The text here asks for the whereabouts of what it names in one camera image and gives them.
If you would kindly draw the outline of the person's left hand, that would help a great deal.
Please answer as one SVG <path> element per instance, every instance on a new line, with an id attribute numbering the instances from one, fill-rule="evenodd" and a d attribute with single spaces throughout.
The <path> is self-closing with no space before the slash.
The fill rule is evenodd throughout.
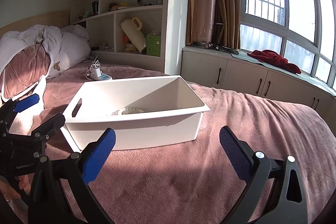
<path id="1" fill-rule="evenodd" d="M 20 199 L 20 194 L 11 187 L 10 184 L 1 180 L 0 182 L 1 193 L 3 194 L 4 198 L 8 200 L 16 200 Z M 31 190 L 31 185 L 29 182 L 29 177 L 27 175 L 19 176 L 18 177 L 18 186 L 20 190 L 24 190 L 26 193 L 29 193 Z"/>

